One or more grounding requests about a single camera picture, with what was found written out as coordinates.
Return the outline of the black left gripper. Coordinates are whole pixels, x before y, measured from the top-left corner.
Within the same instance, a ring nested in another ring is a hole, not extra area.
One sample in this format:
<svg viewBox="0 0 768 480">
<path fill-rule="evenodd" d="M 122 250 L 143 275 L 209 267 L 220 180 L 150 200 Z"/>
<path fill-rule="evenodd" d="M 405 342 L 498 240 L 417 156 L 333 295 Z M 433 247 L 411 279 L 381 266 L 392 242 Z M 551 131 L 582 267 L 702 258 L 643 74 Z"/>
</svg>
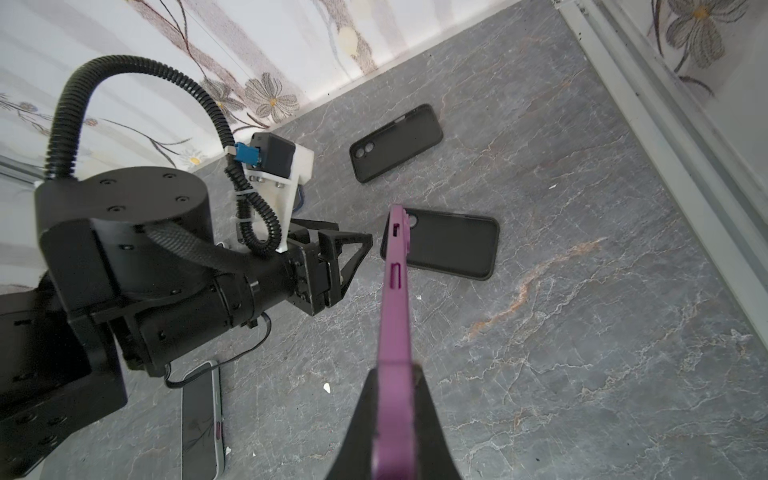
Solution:
<svg viewBox="0 0 768 480">
<path fill-rule="evenodd" d="M 373 246 L 373 235 L 339 231 L 333 222 L 294 219 L 287 236 L 294 290 L 288 301 L 314 316 L 342 300 Z"/>
</svg>

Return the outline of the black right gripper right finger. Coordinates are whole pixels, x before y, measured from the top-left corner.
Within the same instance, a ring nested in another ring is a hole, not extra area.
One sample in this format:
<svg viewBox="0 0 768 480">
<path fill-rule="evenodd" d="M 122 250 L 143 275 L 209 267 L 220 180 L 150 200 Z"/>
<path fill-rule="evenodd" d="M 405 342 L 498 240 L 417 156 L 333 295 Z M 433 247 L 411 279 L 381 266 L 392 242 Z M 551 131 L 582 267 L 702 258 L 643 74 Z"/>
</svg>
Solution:
<svg viewBox="0 0 768 480">
<path fill-rule="evenodd" d="M 460 480 L 440 424 L 426 377 L 419 364 L 413 365 L 414 429 L 417 448 L 417 478 Z"/>
</svg>

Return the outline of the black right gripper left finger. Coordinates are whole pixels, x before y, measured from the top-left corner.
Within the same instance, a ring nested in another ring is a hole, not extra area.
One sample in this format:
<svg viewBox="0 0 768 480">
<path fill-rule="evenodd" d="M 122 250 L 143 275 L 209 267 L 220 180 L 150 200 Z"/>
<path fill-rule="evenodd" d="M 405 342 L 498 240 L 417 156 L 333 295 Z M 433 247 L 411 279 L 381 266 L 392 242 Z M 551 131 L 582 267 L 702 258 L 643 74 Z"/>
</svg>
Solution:
<svg viewBox="0 0 768 480">
<path fill-rule="evenodd" d="M 372 480 L 378 420 L 378 369 L 369 371 L 327 480 Z"/>
</svg>

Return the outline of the purple cased phone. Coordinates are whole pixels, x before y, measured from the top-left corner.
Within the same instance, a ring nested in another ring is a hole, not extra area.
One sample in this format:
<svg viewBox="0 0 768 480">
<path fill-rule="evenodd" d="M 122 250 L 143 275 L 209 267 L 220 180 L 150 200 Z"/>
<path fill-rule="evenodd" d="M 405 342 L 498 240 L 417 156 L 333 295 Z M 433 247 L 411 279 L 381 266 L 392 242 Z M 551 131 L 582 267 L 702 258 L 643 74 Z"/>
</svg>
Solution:
<svg viewBox="0 0 768 480">
<path fill-rule="evenodd" d="M 417 453 L 407 254 L 410 223 L 401 205 L 390 209 L 377 355 L 377 412 L 372 477 L 414 479 Z"/>
</svg>

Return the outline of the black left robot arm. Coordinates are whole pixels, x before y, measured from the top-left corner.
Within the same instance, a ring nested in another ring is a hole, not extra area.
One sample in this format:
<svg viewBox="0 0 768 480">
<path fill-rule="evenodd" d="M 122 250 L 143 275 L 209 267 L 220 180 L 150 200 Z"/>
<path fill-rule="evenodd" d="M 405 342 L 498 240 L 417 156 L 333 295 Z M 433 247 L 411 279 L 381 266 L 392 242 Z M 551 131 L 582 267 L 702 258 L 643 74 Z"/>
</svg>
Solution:
<svg viewBox="0 0 768 480">
<path fill-rule="evenodd" d="M 90 98 L 122 74 L 168 81 L 205 110 L 233 187 L 239 249 L 215 243 L 207 186 L 189 172 L 140 166 L 76 177 Z M 47 269 L 36 288 L 1 298 L 3 478 L 30 474 L 67 437 L 121 409 L 125 370 L 165 379 L 174 360 L 255 327 L 277 304 L 315 315 L 344 298 L 371 236 L 281 221 L 245 174 L 297 150 L 275 135 L 237 142 L 200 84 L 152 59 L 102 56 L 70 76 L 35 192 Z"/>
</svg>

